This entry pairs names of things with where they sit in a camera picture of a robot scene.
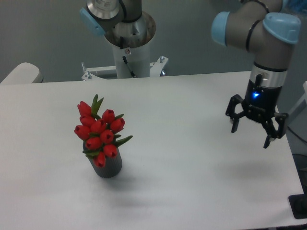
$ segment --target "bolt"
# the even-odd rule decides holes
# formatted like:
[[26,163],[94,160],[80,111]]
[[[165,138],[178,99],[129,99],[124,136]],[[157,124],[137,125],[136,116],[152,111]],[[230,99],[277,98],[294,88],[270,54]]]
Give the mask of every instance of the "bolt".
[[91,75],[90,71],[87,71],[87,78],[92,79],[92,75]]
[[84,62],[82,62],[81,65],[82,65],[83,72],[85,73],[86,72],[86,67],[84,65]]
[[166,73],[165,73],[165,71],[164,71],[164,69],[161,71],[161,74],[160,74],[160,76],[162,77],[162,76],[165,76],[166,75]]
[[160,63],[163,63],[163,61],[165,60],[164,56],[160,57]]

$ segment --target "red tulip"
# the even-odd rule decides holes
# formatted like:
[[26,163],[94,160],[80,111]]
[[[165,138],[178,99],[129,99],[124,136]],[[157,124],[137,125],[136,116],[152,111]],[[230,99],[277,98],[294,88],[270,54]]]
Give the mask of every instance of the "red tulip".
[[100,138],[89,138],[86,141],[85,146],[89,149],[89,150],[96,150],[98,148],[100,148],[102,145],[102,142],[100,140]]
[[105,110],[102,114],[102,119],[107,123],[112,123],[115,119],[114,111],[112,109]]
[[123,118],[116,119],[111,123],[111,130],[113,133],[118,133],[124,129],[125,121]]
[[96,120],[91,116],[80,116],[80,121],[82,125],[91,127],[91,125],[94,124]]
[[117,148],[115,145],[105,145],[104,153],[107,157],[114,158],[117,156]]
[[91,125],[91,131],[93,133],[102,133],[103,131],[105,131],[105,129],[106,123],[103,119],[99,119]]
[[114,134],[111,130],[107,129],[100,134],[100,140],[103,143],[110,144],[113,141]]
[[93,161],[98,168],[102,168],[106,165],[106,156],[103,152],[99,152],[99,155]]
[[80,102],[80,104],[78,104],[77,106],[81,116],[91,116],[92,109],[87,103]]
[[74,132],[75,132],[75,134],[77,134],[77,136],[80,139],[87,140],[88,138],[90,138],[91,130],[87,126],[76,126]]

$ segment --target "blue led light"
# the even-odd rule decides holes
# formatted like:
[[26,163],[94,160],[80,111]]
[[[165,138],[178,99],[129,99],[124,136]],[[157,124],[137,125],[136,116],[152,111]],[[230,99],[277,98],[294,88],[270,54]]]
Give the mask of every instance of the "blue led light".
[[254,99],[256,99],[257,97],[259,97],[259,95],[260,95],[259,93],[253,92],[253,98],[254,98]]

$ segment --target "green leaf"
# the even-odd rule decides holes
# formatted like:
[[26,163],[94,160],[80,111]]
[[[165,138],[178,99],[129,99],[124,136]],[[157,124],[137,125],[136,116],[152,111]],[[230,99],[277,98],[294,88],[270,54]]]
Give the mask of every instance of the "green leaf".
[[94,99],[93,99],[93,103],[92,103],[92,112],[93,112],[93,107],[97,104],[97,100],[98,100],[98,94],[95,95]]
[[120,115],[118,115],[118,116],[115,117],[115,120],[116,120],[116,119],[119,119],[119,118],[122,118],[123,116],[124,116],[124,114],[120,114]]
[[114,145],[118,148],[119,146],[125,144],[128,140],[130,140],[131,138],[133,138],[133,136],[128,136],[126,138],[123,138],[121,140],[118,140],[114,143]]
[[98,111],[100,109],[100,106],[101,106],[101,103],[102,103],[103,100],[104,100],[104,98],[101,98],[98,102],[96,102],[96,104],[94,104],[92,106],[92,113],[93,114],[97,114],[98,113]]
[[115,134],[115,135],[114,135],[114,139],[120,138],[120,137],[121,137],[121,134]]
[[92,152],[92,153],[86,154],[85,156],[87,158],[93,159],[93,158],[97,157],[98,155],[99,155],[99,152]]
[[90,133],[90,138],[98,138],[100,137],[99,133]]
[[95,119],[97,119],[97,120],[101,119],[100,116],[98,116],[97,114],[94,114],[94,113],[92,113],[92,117],[95,118]]
[[86,149],[86,150],[83,150],[82,152],[85,153],[85,154],[88,154],[88,153],[97,152],[97,150]]

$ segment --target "tabletop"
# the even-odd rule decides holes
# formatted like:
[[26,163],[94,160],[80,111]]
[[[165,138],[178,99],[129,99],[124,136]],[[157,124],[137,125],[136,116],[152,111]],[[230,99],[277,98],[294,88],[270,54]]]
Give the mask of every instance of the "tabletop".
[[[241,230],[305,224],[286,136],[231,133],[229,99],[249,72],[0,86],[0,229]],[[97,176],[74,134],[77,104],[124,113],[121,172]]]

